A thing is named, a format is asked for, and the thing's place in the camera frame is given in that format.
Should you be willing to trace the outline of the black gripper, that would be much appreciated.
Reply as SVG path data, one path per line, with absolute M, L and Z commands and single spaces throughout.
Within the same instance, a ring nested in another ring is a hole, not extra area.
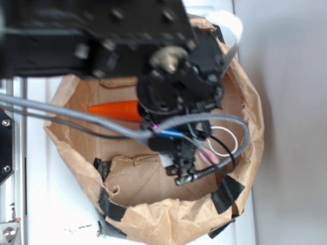
M 210 112 L 221 107 L 225 61 L 218 32 L 195 28 L 197 45 L 160 48 L 150 58 L 152 71 L 138 81 L 136 92 L 142 125 L 158 126 L 172 117 Z M 147 140 L 148 147 L 168 158 L 166 172 L 177 185 L 195 179 L 196 139 L 211 134 L 208 120 L 170 126 Z

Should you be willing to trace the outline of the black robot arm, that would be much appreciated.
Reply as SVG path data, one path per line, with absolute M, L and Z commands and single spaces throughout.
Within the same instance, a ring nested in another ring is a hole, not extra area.
M 11 95 L 1 104 L 98 125 L 110 140 L 144 140 L 172 156 L 167 172 L 178 185 L 207 176 L 220 167 L 195 169 L 195 141 L 211 135 L 227 62 L 219 26 L 194 20 L 182 1 L 1 1 L 1 78 L 136 77 L 141 129 Z

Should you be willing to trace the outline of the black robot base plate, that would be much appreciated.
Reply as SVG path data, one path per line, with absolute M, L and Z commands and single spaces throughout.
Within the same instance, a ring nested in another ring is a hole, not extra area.
M 13 121 L 1 110 L 0 161 L 1 185 L 12 175 L 13 167 Z

